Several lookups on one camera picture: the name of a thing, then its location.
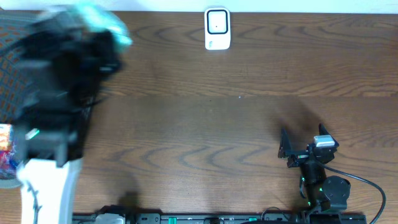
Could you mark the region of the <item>teal snack packet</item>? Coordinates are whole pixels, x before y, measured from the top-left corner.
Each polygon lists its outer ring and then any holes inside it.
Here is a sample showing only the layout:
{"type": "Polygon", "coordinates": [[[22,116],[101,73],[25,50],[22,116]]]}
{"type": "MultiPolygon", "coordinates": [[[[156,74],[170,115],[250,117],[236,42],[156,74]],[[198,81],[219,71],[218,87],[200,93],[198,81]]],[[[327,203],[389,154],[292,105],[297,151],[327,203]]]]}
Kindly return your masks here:
{"type": "Polygon", "coordinates": [[[111,11],[92,2],[79,2],[72,6],[72,12],[79,17],[87,31],[110,31],[117,53],[124,53],[133,44],[125,23],[111,11]]]}

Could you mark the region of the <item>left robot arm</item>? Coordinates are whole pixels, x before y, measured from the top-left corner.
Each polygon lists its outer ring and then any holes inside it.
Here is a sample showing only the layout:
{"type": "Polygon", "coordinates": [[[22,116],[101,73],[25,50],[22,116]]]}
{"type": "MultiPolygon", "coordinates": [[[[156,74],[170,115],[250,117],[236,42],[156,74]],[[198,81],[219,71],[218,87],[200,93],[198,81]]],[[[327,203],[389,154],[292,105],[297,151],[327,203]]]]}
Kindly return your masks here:
{"type": "Polygon", "coordinates": [[[101,83],[121,68],[109,29],[71,19],[31,25],[19,70],[34,86],[13,121],[22,223],[71,223],[91,112],[101,83]]]}

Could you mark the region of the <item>orange small box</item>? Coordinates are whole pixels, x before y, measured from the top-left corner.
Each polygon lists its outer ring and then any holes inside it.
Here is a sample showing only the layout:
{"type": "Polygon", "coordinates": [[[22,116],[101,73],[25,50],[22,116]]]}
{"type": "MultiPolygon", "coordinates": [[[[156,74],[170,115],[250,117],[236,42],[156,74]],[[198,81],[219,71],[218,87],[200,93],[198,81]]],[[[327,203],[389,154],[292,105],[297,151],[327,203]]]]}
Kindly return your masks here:
{"type": "Polygon", "coordinates": [[[1,151],[10,151],[12,149],[13,128],[11,124],[0,125],[0,147],[1,151]]]}

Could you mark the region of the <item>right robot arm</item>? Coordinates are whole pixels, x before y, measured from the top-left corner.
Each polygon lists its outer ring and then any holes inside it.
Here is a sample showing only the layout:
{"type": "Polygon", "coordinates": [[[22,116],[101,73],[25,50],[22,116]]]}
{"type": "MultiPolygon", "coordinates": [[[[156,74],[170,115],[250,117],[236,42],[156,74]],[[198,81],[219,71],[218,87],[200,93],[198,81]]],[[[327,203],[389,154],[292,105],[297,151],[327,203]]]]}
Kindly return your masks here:
{"type": "Polygon", "coordinates": [[[304,150],[295,150],[285,129],[281,130],[278,157],[287,159],[287,167],[298,167],[301,172],[300,194],[308,200],[308,210],[297,216],[304,223],[330,223],[331,216],[338,216],[347,209],[347,199],[351,184],[338,176],[327,176],[325,165],[335,158],[335,152],[340,146],[330,135],[324,125],[318,126],[319,135],[307,144],[304,150]]]}

